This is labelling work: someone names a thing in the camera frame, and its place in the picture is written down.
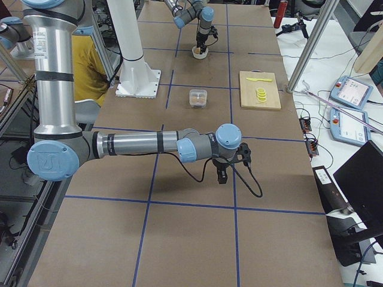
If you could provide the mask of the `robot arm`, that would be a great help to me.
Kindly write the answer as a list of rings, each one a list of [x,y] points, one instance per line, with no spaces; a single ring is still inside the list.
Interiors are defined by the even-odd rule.
[[[236,172],[235,163],[242,162],[251,173],[251,151],[241,143],[242,133],[234,124],[223,124],[207,134],[195,129],[107,135],[83,131],[75,119],[72,34],[92,34],[92,1],[21,2],[35,49],[39,126],[27,154],[34,174],[47,181],[62,181],[85,162],[106,155],[152,154],[174,155],[181,165],[211,159],[219,184],[227,182],[228,166]],[[133,2],[108,1],[108,7],[118,43],[125,47],[121,50],[122,82],[117,87],[123,91],[117,91],[117,96],[156,97],[161,71],[145,62]]]
[[[203,1],[187,1],[190,6],[183,8],[178,1],[165,0],[164,3],[171,11],[178,29],[182,29],[197,19],[196,46],[192,48],[195,59],[204,59],[208,54],[208,47],[218,41],[218,31],[212,24],[215,12]]]

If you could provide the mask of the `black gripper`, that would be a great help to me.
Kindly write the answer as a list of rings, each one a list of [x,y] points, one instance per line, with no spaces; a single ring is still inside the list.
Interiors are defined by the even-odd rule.
[[[210,28],[205,29],[199,25],[196,34],[196,47],[200,48],[200,54],[206,53],[206,47],[212,45],[205,44],[209,36],[213,36],[215,38],[215,42],[212,44],[215,44],[218,41],[218,30],[215,28],[215,26],[212,25]]]
[[[212,163],[217,170],[218,183],[226,184],[228,180],[226,169],[229,166],[234,167],[236,163],[243,163],[245,167],[251,169],[251,150],[248,144],[243,142],[239,145],[233,156],[227,158],[220,155],[218,158],[213,158]]]

